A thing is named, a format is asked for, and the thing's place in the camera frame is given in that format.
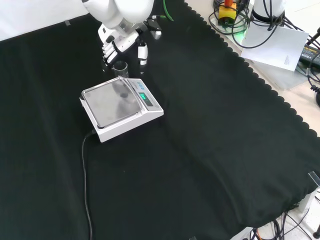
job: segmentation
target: clear glass cup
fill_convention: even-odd
[[[129,78],[128,64],[125,61],[116,61],[112,66],[112,70],[116,77]]]

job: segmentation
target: electronic equipment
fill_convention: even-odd
[[[164,114],[141,79],[116,77],[82,91],[80,101],[103,143]]]
[[[306,44],[302,50],[299,61],[306,64],[306,65],[309,65],[311,63],[312,59],[314,58],[314,56],[316,56],[318,53],[320,53],[319,49]],[[314,68],[320,69],[320,55],[317,56],[312,61],[311,66]]]

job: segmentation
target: red knob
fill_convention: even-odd
[[[224,0],[224,5],[225,6],[231,7],[233,3],[234,3],[233,0]]]

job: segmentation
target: green light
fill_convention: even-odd
[[[146,99],[146,97],[145,97],[145,95],[144,95],[144,94],[141,94],[141,93],[140,93],[140,96],[141,96],[141,98],[142,98],[143,100],[145,100],[145,99]]]

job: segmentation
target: white table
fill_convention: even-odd
[[[202,18],[208,22],[209,15],[213,12],[213,0],[185,0],[188,5],[195,10]],[[295,24],[297,27],[309,32],[313,36],[317,29],[320,27],[319,12],[320,12],[320,0],[305,0],[303,2],[299,0],[288,0],[287,1],[286,16]],[[233,43],[227,36],[220,34],[229,47],[233,49],[234,52],[241,54],[239,47]],[[282,69],[274,70],[272,67],[264,67],[262,64],[257,64],[251,60],[246,60],[250,67],[255,73],[259,75],[260,78],[264,79],[271,88],[278,92],[279,96],[283,97],[285,102],[289,103],[293,109],[296,110],[297,114],[303,118],[303,121],[309,124],[310,129],[316,131],[318,136],[320,136],[320,108],[316,104],[316,93],[310,90],[310,84],[305,78],[305,82],[292,88],[281,90],[279,87],[274,85],[273,80],[270,79],[273,76],[277,78],[288,78],[288,72],[284,73]],[[273,74],[268,74],[270,70],[274,70]],[[295,77],[299,76],[299,73],[293,73]],[[305,211],[311,200],[314,198],[316,192],[307,195],[300,203],[301,211]],[[234,236],[231,240],[242,240],[244,236],[251,231],[251,227],[245,228],[242,232]]]

